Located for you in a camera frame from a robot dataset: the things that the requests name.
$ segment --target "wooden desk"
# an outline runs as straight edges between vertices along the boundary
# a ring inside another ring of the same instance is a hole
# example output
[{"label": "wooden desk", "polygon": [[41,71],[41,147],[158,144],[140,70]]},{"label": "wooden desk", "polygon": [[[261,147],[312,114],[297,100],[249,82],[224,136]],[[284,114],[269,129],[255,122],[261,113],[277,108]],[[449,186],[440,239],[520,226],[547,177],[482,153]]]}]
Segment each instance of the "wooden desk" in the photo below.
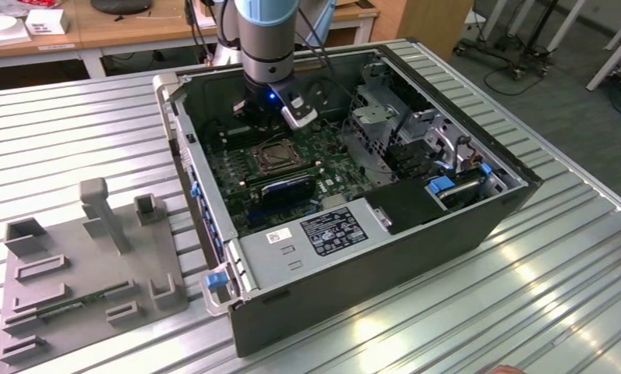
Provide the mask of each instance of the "wooden desk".
[{"label": "wooden desk", "polygon": [[443,60],[458,43],[472,0],[369,0],[380,11],[372,41],[413,37]]},{"label": "wooden desk", "polygon": [[74,0],[66,0],[60,8],[69,18],[68,33],[64,35],[30,35],[28,43],[2,45],[0,47],[0,67],[78,58],[77,50],[81,48],[81,40],[76,23]]},{"label": "wooden desk", "polygon": [[[68,0],[62,5],[70,16],[69,33],[58,36],[33,37],[30,43],[0,47],[0,67],[81,59],[90,78],[105,76],[101,57],[164,48],[188,47],[195,44],[191,28],[183,16],[183,0],[152,0],[148,12],[116,16],[97,12],[89,0]],[[355,28],[353,44],[369,40],[376,9],[361,9],[357,5],[345,5],[336,9],[331,29]],[[216,43],[215,27],[201,28],[205,43]],[[40,45],[74,44],[66,50],[38,53]]]},{"label": "wooden desk", "polygon": [[[183,0],[152,0],[148,12],[122,16],[117,22],[116,16],[104,14],[90,7],[89,0],[73,1],[84,48],[191,37],[191,28],[185,25],[183,15]],[[215,28],[201,29],[201,33],[204,36],[215,35]]]}]

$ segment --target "black object on desk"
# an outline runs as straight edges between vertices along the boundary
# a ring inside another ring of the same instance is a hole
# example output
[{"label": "black object on desk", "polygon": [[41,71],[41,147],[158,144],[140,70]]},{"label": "black object on desk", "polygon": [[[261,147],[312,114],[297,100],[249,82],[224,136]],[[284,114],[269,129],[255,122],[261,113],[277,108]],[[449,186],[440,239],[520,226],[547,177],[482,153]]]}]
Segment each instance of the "black object on desk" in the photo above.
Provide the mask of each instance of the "black object on desk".
[{"label": "black object on desk", "polygon": [[90,0],[92,8],[114,15],[141,13],[150,5],[152,0]]}]

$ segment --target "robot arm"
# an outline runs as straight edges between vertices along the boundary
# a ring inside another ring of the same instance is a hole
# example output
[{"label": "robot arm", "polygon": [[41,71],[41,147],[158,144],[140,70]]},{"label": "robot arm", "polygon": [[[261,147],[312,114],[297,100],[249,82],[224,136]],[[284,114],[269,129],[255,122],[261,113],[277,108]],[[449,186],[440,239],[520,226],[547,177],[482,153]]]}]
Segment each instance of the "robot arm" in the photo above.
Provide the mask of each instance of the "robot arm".
[{"label": "robot arm", "polygon": [[240,50],[251,100],[275,95],[291,129],[300,129],[317,117],[317,112],[304,100],[293,78],[293,44],[323,43],[335,0],[215,0],[213,3],[219,43]]}]

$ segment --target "white box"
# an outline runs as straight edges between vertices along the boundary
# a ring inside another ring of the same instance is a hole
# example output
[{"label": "white box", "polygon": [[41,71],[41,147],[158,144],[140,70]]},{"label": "white box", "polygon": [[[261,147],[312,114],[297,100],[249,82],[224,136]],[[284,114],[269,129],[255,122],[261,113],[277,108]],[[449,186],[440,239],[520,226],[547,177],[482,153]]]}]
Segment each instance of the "white box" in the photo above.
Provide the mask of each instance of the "white box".
[{"label": "white box", "polygon": [[25,28],[33,35],[58,35],[68,31],[69,19],[61,9],[32,9]]},{"label": "white box", "polygon": [[468,11],[467,17],[464,18],[463,32],[460,39],[467,39],[468,41],[476,41],[478,39],[478,28],[483,30],[486,27],[486,19],[480,17],[474,11]]},{"label": "white box", "polygon": [[16,20],[16,25],[6,30],[0,31],[0,46],[16,43],[25,43],[30,41],[25,27],[20,19]]}]

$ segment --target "motherboard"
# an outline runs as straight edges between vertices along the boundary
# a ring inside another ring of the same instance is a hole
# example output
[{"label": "motherboard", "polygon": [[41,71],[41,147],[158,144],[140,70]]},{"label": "motherboard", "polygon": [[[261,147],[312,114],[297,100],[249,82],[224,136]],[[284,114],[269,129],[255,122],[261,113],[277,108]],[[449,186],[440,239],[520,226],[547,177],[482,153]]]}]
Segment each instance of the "motherboard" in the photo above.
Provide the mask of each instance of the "motherboard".
[{"label": "motherboard", "polygon": [[340,123],[316,121],[260,142],[221,132],[208,164],[240,235],[271,228],[351,201],[372,188],[339,140]]}]

